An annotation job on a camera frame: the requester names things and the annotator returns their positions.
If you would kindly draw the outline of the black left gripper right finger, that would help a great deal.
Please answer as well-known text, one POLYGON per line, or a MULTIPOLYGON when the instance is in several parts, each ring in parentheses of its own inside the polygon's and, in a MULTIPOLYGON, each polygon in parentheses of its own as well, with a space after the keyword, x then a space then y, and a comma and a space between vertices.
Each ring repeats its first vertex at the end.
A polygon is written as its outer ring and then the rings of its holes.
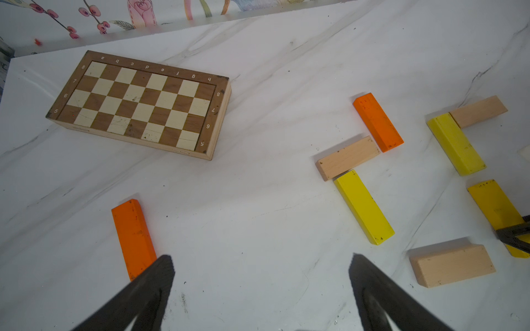
POLYGON ((349 277, 365 330, 450 330, 364 255, 354 254, 349 277))

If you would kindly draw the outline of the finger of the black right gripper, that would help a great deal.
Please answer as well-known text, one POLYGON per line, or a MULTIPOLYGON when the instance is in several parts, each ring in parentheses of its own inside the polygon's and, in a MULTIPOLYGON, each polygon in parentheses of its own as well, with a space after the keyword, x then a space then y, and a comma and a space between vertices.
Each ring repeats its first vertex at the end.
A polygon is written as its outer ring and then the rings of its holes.
POLYGON ((497 230, 496 235, 502 243, 529 253, 529 243, 521 240, 523 235, 529 234, 529 215, 524 216, 523 221, 521 224, 497 230))

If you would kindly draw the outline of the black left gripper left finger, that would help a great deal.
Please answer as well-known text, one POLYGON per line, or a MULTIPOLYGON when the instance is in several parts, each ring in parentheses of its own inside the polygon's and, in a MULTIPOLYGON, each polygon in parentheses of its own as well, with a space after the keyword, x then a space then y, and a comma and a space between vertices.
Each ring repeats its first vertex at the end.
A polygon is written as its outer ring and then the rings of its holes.
POLYGON ((76 330, 160 330, 175 269, 171 256, 162 255, 143 273, 76 330))

